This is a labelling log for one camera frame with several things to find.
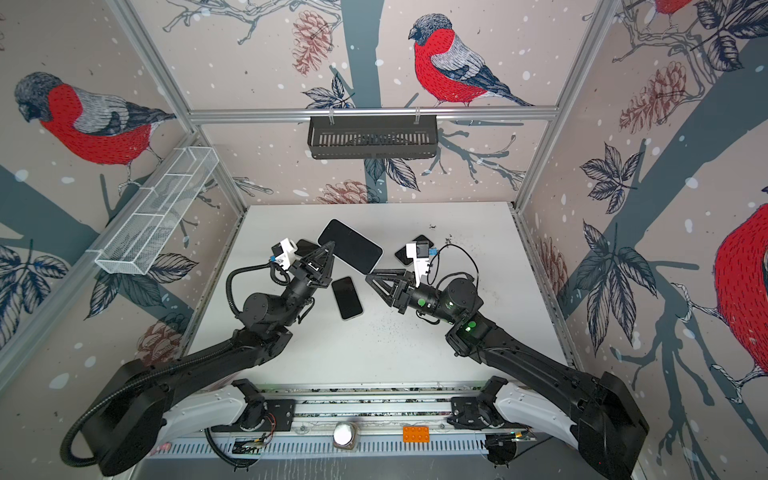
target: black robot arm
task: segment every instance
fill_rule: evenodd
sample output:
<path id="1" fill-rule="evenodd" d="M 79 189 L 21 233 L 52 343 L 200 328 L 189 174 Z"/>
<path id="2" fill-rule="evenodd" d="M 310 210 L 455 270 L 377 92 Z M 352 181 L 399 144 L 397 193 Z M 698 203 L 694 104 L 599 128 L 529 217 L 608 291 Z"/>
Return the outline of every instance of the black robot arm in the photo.
<path id="1" fill-rule="evenodd" d="M 312 308 L 315 290 L 330 284 L 333 248 L 334 242 L 328 242 L 293 262 L 288 269 L 293 279 L 280 283 L 285 285 L 282 295 L 254 293 L 242 312 L 232 297 L 232 279 L 238 273 L 271 268 L 274 280 L 276 264 L 234 270 L 227 277 L 227 299 L 245 327 L 222 343 L 178 360 L 145 367 L 136 359 L 120 367 L 67 432 L 61 443 L 62 461 L 74 467 L 98 463 L 106 476 L 124 472 L 155 445 L 163 414 L 171 407 L 223 377 L 278 356 L 292 336 L 287 327 L 301 322 Z M 94 453 L 91 458 L 79 458 L 71 452 L 72 441 L 80 431 Z"/>
<path id="2" fill-rule="evenodd" d="M 479 312 L 483 302 L 471 277 L 455 278 L 444 290 L 416 287 L 406 270 L 374 270 L 366 282 L 400 313 L 410 306 L 451 323 L 445 339 L 457 356 L 499 369 L 542 394 L 574 423 L 571 434 L 590 466 L 606 478 L 631 477 L 648 424 L 617 377 L 579 372 L 517 341 Z"/>

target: bird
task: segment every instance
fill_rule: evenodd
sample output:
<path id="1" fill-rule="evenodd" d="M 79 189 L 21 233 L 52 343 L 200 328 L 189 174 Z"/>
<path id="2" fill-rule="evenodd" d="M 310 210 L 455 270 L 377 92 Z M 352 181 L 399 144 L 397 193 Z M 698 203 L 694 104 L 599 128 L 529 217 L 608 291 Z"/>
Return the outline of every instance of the bird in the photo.
<path id="1" fill-rule="evenodd" d="M 501 97 L 530 107 L 515 97 L 485 64 L 485 60 L 464 45 L 453 31 L 448 17 L 439 13 L 423 15 L 413 24 L 409 40 L 415 42 L 415 70 L 419 83 L 443 102 L 469 106 L 476 98 Z"/>
<path id="2" fill-rule="evenodd" d="M 21 79 L 14 95 L 22 117 L 27 122 L 38 119 L 73 154 L 95 164 L 125 165 L 128 179 L 118 193 L 128 184 L 139 185 L 131 180 L 131 162 L 145 150 L 152 151 L 149 140 L 159 124 L 176 118 L 117 95 L 65 84 L 43 71 Z"/>
<path id="3" fill-rule="evenodd" d="M 768 194 L 768 187 L 763 188 Z M 717 249 L 714 264 L 717 307 L 706 308 L 690 301 L 683 290 L 690 319 L 691 309 L 708 313 L 726 324 L 741 346 L 752 356 L 754 367 L 742 379 L 735 380 L 725 368 L 713 364 L 710 368 L 722 373 L 733 384 L 733 403 L 742 403 L 741 389 L 754 379 L 768 376 L 768 204 L 757 208 L 744 223 L 728 234 Z"/>

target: white table surface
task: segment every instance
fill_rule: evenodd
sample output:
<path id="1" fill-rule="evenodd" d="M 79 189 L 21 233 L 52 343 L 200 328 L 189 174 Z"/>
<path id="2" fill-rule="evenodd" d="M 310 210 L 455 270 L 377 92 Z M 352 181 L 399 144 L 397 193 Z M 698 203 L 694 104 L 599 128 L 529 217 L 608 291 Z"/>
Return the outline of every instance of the white table surface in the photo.
<path id="1" fill-rule="evenodd" d="M 227 305 L 224 284 L 230 271 L 264 263 L 272 245 L 285 237 L 294 242 L 302 238 L 317 242 L 334 218 L 384 249 L 376 268 L 403 268 L 394 253 L 420 234 L 436 247 L 443 246 L 446 239 L 464 247 L 480 269 L 479 294 L 485 302 L 482 314 L 523 343 L 565 364 L 517 228 L 503 202 L 251 207 L 190 353 L 229 338 L 233 330 L 243 326 Z M 474 275 L 472 263 L 459 249 L 443 250 L 440 262 L 440 277 L 455 271 Z M 449 324 L 429 325 L 411 309 L 400 315 L 381 300 L 361 273 L 337 258 L 333 278 L 345 276 L 353 278 L 364 309 L 361 316 L 341 320 L 331 288 L 318 289 L 312 312 L 301 325 L 290 327 L 293 338 L 283 353 L 238 377 L 257 385 L 308 387 L 475 384 L 492 375 L 505 376 L 473 360 L 455 357 L 445 341 Z M 259 270 L 236 276 L 232 291 L 242 307 L 251 293 L 279 295 L 283 287 L 270 280 L 268 270 Z"/>

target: black metal basket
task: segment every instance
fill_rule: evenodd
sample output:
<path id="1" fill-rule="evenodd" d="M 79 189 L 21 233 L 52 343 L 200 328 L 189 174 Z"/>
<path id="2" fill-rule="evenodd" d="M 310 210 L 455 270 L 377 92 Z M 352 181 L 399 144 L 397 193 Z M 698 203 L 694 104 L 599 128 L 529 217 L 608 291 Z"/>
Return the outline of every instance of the black metal basket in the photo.
<path id="1" fill-rule="evenodd" d="M 312 117 L 307 144 L 312 157 L 432 158 L 437 155 L 437 117 Z"/>

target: smartphone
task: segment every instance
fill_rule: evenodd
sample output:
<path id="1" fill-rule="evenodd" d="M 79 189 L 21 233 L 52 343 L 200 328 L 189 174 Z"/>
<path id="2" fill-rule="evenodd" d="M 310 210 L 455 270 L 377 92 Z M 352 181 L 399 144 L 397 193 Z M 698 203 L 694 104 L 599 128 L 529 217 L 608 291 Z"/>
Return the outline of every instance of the smartphone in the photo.
<path id="1" fill-rule="evenodd" d="M 432 248 L 432 247 L 435 246 L 435 244 L 432 243 L 432 241 L 429 238 L 427 238 L 427 237 L 425 237 L 423 235 L 419 235 L 418 237 L 414 238 L 413 241 L 414 242 L 429 242 L 429 248 Z M 408 266 L 411 263 L 413 263 L 413 259 L 406 257 L 406 246 L 405 245 L 403 245 L 400 250 L 397 250 L 397 252 L 395 253 L 395 258 L 397 258 L 397 260 L 400 260 L 400 263 L 402 263 L 405 266 Z"/>
<path id="2" fill-rule="evenodd" d="M 363 275 L 371 273 L 384 253 L 381 247 L 336 219 L 328 223 L 317 239 L 320 245 L 330 241 L 336 242 L 333 254 Z"/>
<path id="3" fill-rule="evenodd" d="M 309 255 L 313 251 L 320 248 L 320 245 L 314 242 L 310 242 L 309 240 L 301 239 L 298 242 L 296 242 L 296 255 L 299 257 L 304 257 L 306 255 Z"/>
<path id="4" fill-rule="evenodd" d="M 362 314 L 360 298 L 357 296 L 357 290 L 355 290 L 351 276 L 334 280 L 331 282 L 331 288 L 336 297 L 336 304 L 339 305 L 342 320 L 349 320 Z"/>

